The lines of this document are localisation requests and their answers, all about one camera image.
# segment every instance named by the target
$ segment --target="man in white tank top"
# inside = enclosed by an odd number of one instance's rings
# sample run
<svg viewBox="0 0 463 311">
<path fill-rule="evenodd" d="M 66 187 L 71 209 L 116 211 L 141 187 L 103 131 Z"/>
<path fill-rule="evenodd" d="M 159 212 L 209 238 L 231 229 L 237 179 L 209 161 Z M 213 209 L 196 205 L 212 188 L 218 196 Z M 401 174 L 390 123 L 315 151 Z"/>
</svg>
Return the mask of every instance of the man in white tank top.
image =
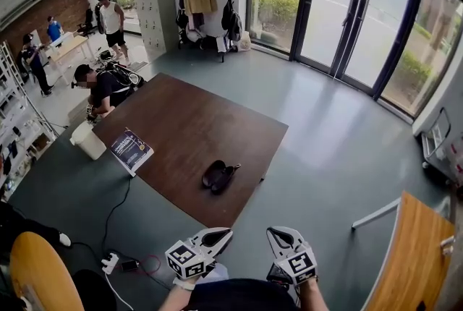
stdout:
<svg viewBox="0 0 463 311">
<path fill-rule="evenodd" d="M 117 46 L 122 50 L 125 57 L 125 64 L 130 65 L 129 54 L 124 41 L 124 12 L 115 2 L 109 0 L 98 0 L 101 4 L 100 14 L 103 29 L 106 34 L 108 46 L 116 52 L 116 59 L 121 54 Z"/>
</svg>

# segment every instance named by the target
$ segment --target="trash bin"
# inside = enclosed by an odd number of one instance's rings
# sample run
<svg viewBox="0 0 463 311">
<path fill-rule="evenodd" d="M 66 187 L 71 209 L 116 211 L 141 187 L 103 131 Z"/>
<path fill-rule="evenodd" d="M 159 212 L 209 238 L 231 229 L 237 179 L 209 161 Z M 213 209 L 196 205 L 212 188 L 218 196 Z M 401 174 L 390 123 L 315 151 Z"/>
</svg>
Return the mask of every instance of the trash bin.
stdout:
<svg viewBox="0 0 463 311">
<path fill-rule="evenodd" d="M 78 145 L 94 161 L 100 158 L 101 154 L 106 150 L 103 142 L 93 133 L 93 126 L 87 121 L 81 123 L 74 130 L 70 141 L 73 145 Z"/>
</svg>

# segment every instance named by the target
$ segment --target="man in blue shirt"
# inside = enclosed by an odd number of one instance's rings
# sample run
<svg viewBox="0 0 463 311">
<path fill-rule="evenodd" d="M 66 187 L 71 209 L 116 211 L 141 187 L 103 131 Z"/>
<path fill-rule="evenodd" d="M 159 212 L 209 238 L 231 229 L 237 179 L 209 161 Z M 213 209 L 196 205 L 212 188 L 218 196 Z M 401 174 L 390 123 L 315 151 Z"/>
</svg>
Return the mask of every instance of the man in blue shirt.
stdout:
<svg viewBox="0 0 463 311">
<path fill-rule="evenodd" d="M 41 59 L 38 52 L 43 49 L 43 45 L 36 47 L 32 46 L 32 35 L 24 35 L 22 38 L 22 50 L 21 57 L 25 60 L 26 64 L 30 67 L 30 70 L 37 77 L 38 84 L 41 87 L 42 95 L 48 96 L 51 94 L 53 86 L 49 86 L 46 81 L 46 74 L 42 67 Z"/>
<path fill-rule="evenodd" d="M 53 19 L 52 16 L 48 17 L 48 29 L 46 30 L 46 33 L 50 36 L 51 42 L 58 40 L 63 33 L 61 25 Z"/>
</svg>

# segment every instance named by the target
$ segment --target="white shoe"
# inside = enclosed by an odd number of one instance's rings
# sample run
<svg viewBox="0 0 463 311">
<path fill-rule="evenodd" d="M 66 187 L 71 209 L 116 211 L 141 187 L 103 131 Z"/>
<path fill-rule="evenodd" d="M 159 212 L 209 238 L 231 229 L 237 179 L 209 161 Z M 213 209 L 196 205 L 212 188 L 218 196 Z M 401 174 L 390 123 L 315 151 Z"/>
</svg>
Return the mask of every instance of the white shoe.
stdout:
<svg viewBox="0 0 463 311">
<path fill-rule="evenodd" d="M 59 233 L 59 242 L 63 244 L 65 247 L 71 247 L 71 239 L 63 233 Z"/>
</svg>

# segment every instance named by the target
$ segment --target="black pants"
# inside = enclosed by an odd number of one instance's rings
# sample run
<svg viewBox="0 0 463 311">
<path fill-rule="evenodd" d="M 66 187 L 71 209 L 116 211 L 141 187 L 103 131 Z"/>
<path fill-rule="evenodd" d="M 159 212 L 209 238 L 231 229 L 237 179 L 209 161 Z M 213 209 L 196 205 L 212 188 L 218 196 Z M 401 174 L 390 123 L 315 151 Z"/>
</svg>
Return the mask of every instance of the black pants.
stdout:
<svg viewBox="0 0 463 311">
<path fill-rule="evenodd" d="M 44 93 L 47 93 L 50 90 L 50 86 L 48 86 L 48 83 L 46 82 L 46 74 L 45 71 L 43 70 L 42 65 L 38 66 L 33 66 L 30 68 L 32 70 L 32 73 L 34 76 L 37 77 L 38 84 L 40 85 L 42 91 Z"/>
<path fill-rule="evenodd" d="M 8 203 L 0 202 L 0 251 L 10 252 L 15 239 L 25 231 L 40 235 L 53 246 L 59 244 L 58 230 L 28 220 L 13 210 Z"/>
</svg>

